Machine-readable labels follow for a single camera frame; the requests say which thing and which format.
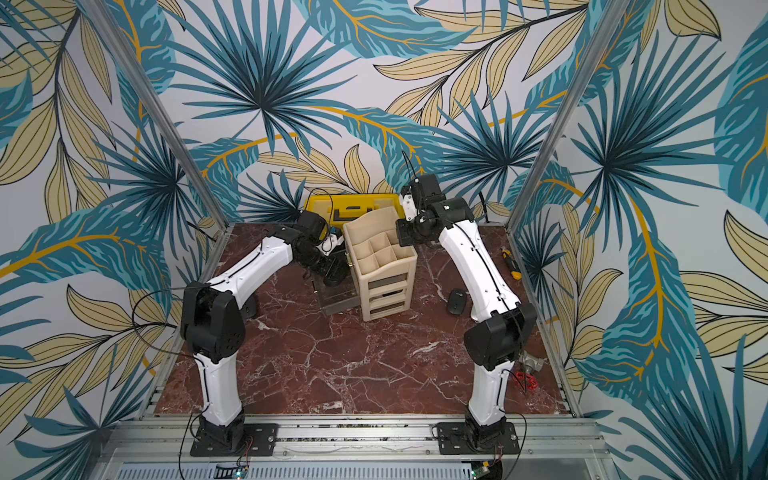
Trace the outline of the beige drawer organizer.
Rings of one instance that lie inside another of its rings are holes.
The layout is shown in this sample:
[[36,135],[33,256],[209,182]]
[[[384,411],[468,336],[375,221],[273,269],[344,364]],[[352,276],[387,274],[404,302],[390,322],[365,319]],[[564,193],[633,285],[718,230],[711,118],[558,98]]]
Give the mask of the beige drawer organizer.
[[417,252],[399,244],[397,210],[372,210],[343,225],[344,242],[360,298],[362,319],[371,322],[410,308]]

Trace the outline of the black computer mouse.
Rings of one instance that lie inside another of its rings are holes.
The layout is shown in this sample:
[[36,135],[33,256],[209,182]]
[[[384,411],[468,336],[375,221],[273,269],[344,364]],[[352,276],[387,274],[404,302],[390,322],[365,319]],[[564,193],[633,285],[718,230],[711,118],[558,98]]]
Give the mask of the black computer mouse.
[[455,316],[462,316],[468,302],[468,293],[460,288],[453,289],[446,303],[446,310]]

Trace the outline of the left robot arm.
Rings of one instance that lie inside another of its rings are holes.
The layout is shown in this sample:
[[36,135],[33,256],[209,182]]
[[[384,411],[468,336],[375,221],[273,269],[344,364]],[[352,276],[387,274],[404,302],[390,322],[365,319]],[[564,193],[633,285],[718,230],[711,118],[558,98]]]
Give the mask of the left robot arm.
[[247,305],[259,287],[297,263],[337,285],[349,273],[340,258],[344,237],[321,215],[302,211],[278,226],[235,265],[184,290],[181,337],[197,364],[203,391],[198,437],[233,452],[244,436],[244,410],[236,382],[236,357],[246,337]]

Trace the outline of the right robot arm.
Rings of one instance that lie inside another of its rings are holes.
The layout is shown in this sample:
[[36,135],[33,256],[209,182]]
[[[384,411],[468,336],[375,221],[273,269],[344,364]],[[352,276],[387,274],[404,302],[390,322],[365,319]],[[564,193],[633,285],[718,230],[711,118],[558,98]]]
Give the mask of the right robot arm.
[[465,332],[464,345],[475,369],[465,421],[470,437],[487,443],[504,430],[508,379],[536,324],[536,309],[505,282],[466,201],[447,198],[435,175],[414,177],[399,199],[405,214],[396,222],[399,245],[438,242],[471,298],[475,325]]

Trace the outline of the yellow black toolbox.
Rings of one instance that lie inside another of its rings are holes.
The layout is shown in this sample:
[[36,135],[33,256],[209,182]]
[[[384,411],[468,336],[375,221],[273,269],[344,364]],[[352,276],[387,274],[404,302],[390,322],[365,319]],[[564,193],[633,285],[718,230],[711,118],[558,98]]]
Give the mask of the yellow black toolbox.
[[313,189],[304,205],[305,210],[320,215],[330,226],[339,229],[368,212],[388,207],[393,207],[398,217],[404,218],[396,194],[330,194],[324,189]]

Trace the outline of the yellow black screwdriver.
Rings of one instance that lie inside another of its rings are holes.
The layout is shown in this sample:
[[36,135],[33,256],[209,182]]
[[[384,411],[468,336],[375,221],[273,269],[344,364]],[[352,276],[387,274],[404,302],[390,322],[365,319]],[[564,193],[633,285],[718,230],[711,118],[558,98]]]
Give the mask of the yellow black screwdriver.
[[512,278],[516,281],[521,281],[522,272],[513,254],[509,250],[504,249],[502,251],[502,258],[509,269]]

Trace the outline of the red small object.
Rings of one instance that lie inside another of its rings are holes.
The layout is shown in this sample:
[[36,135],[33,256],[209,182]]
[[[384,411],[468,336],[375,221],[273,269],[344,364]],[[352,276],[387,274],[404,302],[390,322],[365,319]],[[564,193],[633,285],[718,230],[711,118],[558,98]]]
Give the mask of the red small object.
[[517,371],[515,373],[515,379],[524,392],[535,391],[538,388],[538,381],[536,378],[525,371]]

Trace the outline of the aluminium front rail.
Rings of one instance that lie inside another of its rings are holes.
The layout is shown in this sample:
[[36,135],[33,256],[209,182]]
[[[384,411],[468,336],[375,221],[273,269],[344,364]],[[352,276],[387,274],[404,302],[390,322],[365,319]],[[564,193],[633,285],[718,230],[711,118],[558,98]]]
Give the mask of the aluminium front rail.
[[91,479],[616,479],[605,436],[589,418],[512,414],[503,446],[480,453],[448,436],[459,415],[249,415],[242,451],[194,457],[181,417],[117,427]]

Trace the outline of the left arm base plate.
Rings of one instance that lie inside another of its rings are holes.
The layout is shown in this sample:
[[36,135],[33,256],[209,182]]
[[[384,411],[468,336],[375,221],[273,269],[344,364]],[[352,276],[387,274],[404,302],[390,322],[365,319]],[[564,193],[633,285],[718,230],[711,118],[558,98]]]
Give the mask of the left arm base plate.
[[198,428],[190,450],[192,457],[271,457],[279,426],[273,423],[216,426],[206,420]]

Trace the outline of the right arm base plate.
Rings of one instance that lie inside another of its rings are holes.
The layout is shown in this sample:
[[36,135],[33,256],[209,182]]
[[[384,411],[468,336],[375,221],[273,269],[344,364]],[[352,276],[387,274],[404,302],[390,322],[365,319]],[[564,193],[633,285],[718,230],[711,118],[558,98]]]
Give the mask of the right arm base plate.
[[441,455],[517,454],[520,437],[513,424],[502,419],[478,425],[471,418],[462,422],[440,422],[433,427]]

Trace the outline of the right aluminium corner post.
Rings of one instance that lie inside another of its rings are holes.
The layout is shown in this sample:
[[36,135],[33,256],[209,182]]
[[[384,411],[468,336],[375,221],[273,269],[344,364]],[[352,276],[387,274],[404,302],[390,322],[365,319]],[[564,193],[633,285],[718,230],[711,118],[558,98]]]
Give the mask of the right aluminium corner post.
[[550,157],[555,152],[556,145],[563,134],[565,126],[570,116],[576,110],[592,76],[598,68],[604,51],[609,47],[612,36],[618,28],[628,4],[627,0],[609,1],[607,3],[596,31],[587,45],[585,58],[574,72],[569,89],[565,93],[564,99],[554,116],[554,120],[537,157],[528,171],[526,182],[523,184],[505,225],[505,230],[509,235],[512,235],[521,225],[527,204],[535,195],[537,185],[546,170]]

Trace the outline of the aluminium corner post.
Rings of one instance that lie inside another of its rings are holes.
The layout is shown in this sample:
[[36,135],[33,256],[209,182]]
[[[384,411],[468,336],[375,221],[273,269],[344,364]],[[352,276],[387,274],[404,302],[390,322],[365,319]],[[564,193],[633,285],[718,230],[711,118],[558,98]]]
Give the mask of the aluminium corner post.
[[505,225],[505,230],[509,235],[512,235],[521,225],[527,204],[535,195],[537,185],[546,170],[550,157],[555,152],[556,145],[563,134],[565,126],[570,116],[576,110],[592,76],[598,68],[604,51],[609,47],[612,36],[618,28],[628,4],[627,0],[609,1],[607,3],[596,31],[587,45],[585,58],[574,72],[569,89],[565,93],[564,99],[554,116],[554,120],[537,157],[528,171],[526,182],[523,184]]
[[131,52],[129,41],[119,31],[115,18],[103,1],[85,0],[81,2],[84,12],[93,22],[95,30],[113,54],[115,63],[132,83],[138,100],[141,101],[148,115],[154,121],[159,133],[166,140],[168,147],[186,172],[190,184],[197,190],[209,215],[221,230],[229,227],[229,221],[223,214],[217,200],[212,195],[201,171],[197,168],[182,137],[164,108],[158,94],[146,75],[140,61]]

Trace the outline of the left aluminium corner post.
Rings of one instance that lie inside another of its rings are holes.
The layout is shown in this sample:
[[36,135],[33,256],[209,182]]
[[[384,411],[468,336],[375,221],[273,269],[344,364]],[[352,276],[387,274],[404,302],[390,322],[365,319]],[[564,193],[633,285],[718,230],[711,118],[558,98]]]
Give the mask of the left aluminium corner post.
[[81,2],[84,12],[93,22],[95,30],[113,54],[115,63],[132,83],[138,100],[141,101],[148,115],[154,121],[159,133],[166,140],[168,147],[186,172],[190,184],[197,190],[209,215],[221,230],[229,227],[229,221],[223,214],[217,200],[212,195],[201,171],[197,168],[182,137],[164,108],[158,94],[146,75],[140,61],[131,52],[129,41],[119,31],[115,18],[103,1],[85,0]]

